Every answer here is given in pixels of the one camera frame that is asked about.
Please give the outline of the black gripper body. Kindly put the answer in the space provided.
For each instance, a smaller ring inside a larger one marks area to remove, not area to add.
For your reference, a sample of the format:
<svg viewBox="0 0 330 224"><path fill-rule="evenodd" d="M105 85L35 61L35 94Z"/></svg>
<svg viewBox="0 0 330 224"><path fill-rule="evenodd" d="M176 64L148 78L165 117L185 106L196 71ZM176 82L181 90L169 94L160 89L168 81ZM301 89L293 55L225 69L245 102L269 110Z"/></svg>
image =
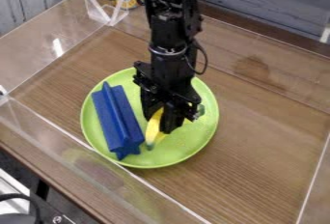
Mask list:
<svg viewBox="0 0 330 224"><path fill-rule="evenodd" d="M140 91L145 90L160 97L161 109L168 101L186 103L184 120L193 121L198 116L201 97L192 86L194 72L185 65L185 61L160 60L150 63L136 61L133 68L132 82L138 86Z"/></svg>

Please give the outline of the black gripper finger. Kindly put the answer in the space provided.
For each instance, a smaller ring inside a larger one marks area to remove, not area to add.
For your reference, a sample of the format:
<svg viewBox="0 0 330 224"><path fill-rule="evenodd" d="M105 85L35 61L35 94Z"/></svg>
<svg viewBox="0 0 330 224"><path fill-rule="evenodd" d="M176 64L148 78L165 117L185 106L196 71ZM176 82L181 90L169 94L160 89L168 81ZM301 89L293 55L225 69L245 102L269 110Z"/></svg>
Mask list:
<svg viewBox="0 0 330 224"><path fill-rule="evenodd" d="M149 120L156 113L156 111L162 107L162 101L156 94L146 92L145 90L140 91L140 102L142 116L145 120Z"/></svg>
<svg viewBox="0 0 330 224"><path fill-rule="evenodd" d="M184 102L168 101L164 104L164 113L161 115L160 132L170 134L170 132L181 127L186 116L188 104Z"/></svg>

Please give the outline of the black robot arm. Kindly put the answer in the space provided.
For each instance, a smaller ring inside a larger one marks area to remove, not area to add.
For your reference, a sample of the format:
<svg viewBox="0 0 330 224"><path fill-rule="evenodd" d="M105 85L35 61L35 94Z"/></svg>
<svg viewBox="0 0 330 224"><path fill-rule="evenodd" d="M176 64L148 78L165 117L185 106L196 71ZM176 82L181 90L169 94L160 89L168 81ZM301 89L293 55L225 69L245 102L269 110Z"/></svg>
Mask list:
<svg viewBox="0 0 330 224"><path fill-rule="evenodd" d="M170 133L198 116L201 97L192 87L201 46L198 0L137 0L144 4L150 40L150 61L134 62L133 83L140 87L142 115L161 111L160 132Z"/></svg>

